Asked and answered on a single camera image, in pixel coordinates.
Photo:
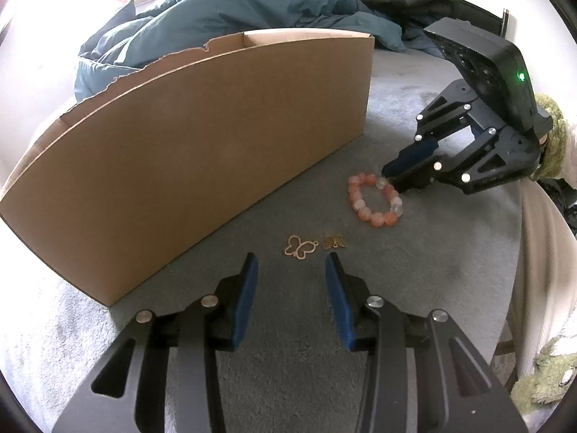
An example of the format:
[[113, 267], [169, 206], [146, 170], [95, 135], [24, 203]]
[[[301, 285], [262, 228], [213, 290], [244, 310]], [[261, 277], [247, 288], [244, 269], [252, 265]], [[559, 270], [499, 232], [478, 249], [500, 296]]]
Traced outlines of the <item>white fluffy sleeve right forearm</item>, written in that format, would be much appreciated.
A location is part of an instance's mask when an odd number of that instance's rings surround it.
[[541, 140], [541, 160], [532, 180], [559, 179], [566, 153], [567, 122], [557, 103], [548, 95], [536, 94], [538, 106], [552, 116], [552, 130]]

